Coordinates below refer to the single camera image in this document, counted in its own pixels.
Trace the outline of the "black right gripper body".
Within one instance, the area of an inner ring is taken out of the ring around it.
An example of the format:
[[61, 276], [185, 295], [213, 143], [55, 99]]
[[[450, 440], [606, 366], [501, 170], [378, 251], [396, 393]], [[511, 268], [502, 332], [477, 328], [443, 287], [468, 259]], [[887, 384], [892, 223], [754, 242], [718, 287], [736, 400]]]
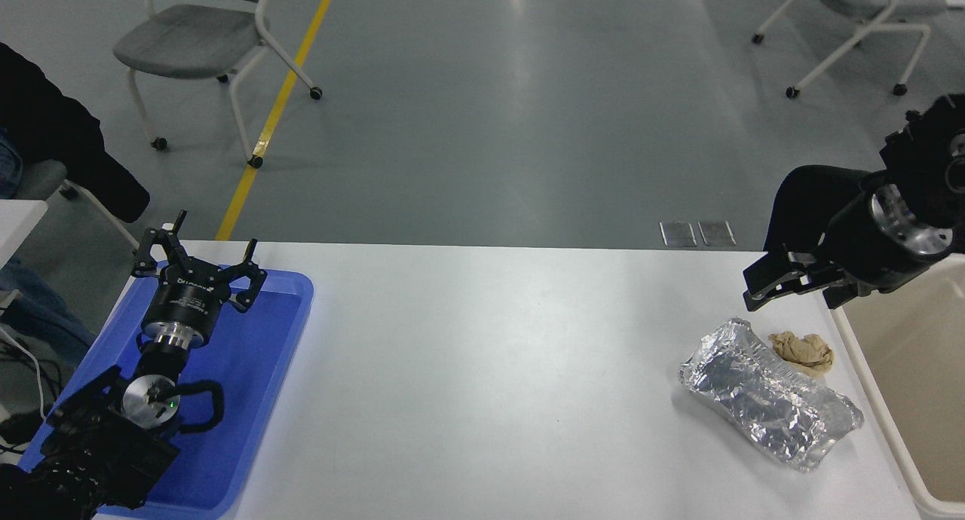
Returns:
[[911, 211], [885, 172], [870, 173], [858, 194], [831, 218], [821, 255], [840, 269], [826, 291], [893, 291], [926, 270], [913, 239], [926, 225]]

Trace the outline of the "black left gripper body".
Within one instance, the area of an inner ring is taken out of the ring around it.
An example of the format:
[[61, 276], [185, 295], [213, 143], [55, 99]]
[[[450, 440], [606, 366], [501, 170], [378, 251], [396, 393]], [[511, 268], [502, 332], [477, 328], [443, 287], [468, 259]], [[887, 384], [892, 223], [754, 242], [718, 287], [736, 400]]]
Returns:
[[231, 297], [230, 286], [211, 274], [186, 275], [172, 268], [163, 270], [158, 282], [158, 290], [142, 318], [142, 331], [149, 337], [158, 337], [187, 328], [192, 339], [210, 339], [222, 306]]

